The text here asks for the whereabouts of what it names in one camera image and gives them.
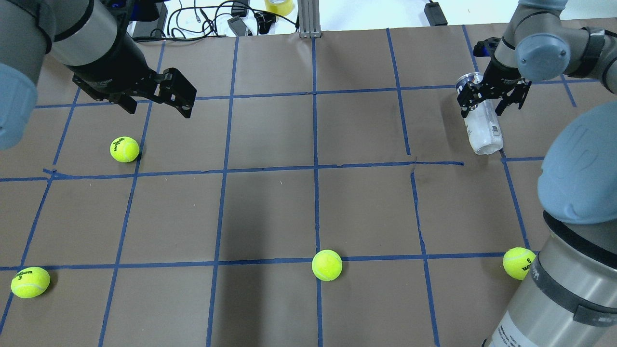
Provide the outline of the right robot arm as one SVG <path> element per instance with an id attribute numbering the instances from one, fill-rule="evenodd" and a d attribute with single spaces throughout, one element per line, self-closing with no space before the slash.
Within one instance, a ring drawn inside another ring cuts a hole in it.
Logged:
<path id="1" fill-rule="evenodd" d="M 564 0 L 521 0 L 501 38 L 480 41 L 481 81 L 457 81 L 461 116 L 489 99 L 522 106 L 532 83 L 564 74 L 616 92 L 616 34 L 563 27 Z M 592 347 L 616 326 L 616 104 L 577 117 L 538 178 L 549 237 L 485 347 Z"/>

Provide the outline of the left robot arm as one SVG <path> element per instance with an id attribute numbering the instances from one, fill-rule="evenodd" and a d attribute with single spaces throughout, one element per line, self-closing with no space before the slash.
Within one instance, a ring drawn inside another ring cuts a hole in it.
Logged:
<path id="1" fill-rule="evenodd" d="M 24 136 L 47 54 L 94 100 L 132 114 L 144 97 L 191 117 L 196 88 L 176 68 L 151 69 L 126 31 L 159 18 L 156 0 L 3 0 L 0 9 L 1 149 Z"/>

